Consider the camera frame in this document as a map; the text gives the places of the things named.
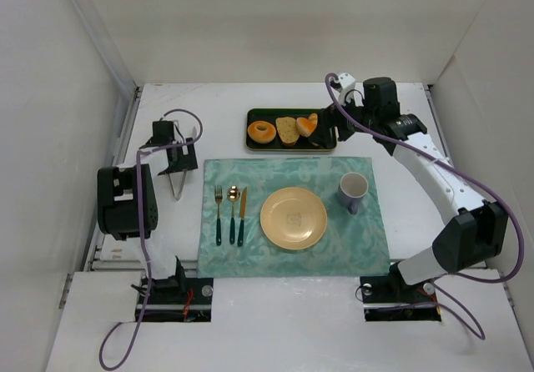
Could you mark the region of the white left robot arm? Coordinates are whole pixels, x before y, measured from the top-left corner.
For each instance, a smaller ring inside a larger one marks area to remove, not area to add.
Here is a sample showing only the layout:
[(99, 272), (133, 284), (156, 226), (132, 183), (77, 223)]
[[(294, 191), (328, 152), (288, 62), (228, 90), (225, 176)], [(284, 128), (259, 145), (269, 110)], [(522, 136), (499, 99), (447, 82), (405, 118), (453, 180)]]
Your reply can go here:
[(104, 234), (126, 243), (143, 265), (146, 278), (138, 287), (152, 282), (151, 294), (177, 289), (186, 291), (184, 269), (178, 259), (164, 249), (154, 230), (159, 222), (159, 210), (154, 180), (166, 178), (172, 195), (180, 200), (187, 173), (198, 167), (191, 137), (185, 138), (176, 121), (152, 123), (152, 137), (142, 150), (176, 143), (184, 148), (168, 148), (149, 155), (138, 168), (135, 164), (101, 168), (97, 172), (98, 226)]

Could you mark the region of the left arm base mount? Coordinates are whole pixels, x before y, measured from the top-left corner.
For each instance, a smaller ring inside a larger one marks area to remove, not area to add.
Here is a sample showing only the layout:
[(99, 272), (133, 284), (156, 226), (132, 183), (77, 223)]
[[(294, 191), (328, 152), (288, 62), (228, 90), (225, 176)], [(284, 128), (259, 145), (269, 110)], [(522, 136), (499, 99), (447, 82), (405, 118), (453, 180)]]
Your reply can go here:
[[(142, 285), (132, 284), (138, 292), (138, 303), (134, 311), (136, 321), (140, 319), (147, 279)], [(212, 317), (214, 293), (213, 279), (185, 278), (184, 289), (180, 287), (157, 288), (153, 284), (149, 301), (141, 318), (143, 322), (154, 323), (208, 323)]]

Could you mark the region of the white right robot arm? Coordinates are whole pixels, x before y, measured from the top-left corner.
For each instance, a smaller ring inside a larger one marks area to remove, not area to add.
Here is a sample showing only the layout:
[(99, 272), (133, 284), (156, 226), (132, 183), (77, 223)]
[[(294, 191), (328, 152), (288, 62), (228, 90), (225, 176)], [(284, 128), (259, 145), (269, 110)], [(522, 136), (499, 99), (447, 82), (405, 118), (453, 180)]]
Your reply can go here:
[(340, 141), (356, 132), (370, 133), (424, 189), (444, 223), (432, 245), (390, 268), (395, 290), (454, 274), (501, 253), (508, 214), (484, 199), (442, 158), (417, 116), (401, 113), (395, 82), (388, 77), (363, 83), (360, 104), (355, 80), (347, 73), (329, 73), (325, 85), (332, 104), (320, 110), (319, 127), (335, 127)]

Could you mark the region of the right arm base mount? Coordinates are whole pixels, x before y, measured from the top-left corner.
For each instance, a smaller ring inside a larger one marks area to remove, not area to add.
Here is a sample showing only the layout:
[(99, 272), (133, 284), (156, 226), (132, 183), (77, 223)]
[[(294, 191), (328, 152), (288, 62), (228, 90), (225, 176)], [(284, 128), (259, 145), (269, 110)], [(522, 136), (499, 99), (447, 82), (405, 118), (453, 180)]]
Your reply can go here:
[(436, 289), (429, 280), (405, 286), (390, 276), (361, 277), (358, 294), (366, 322), (441, 322)]

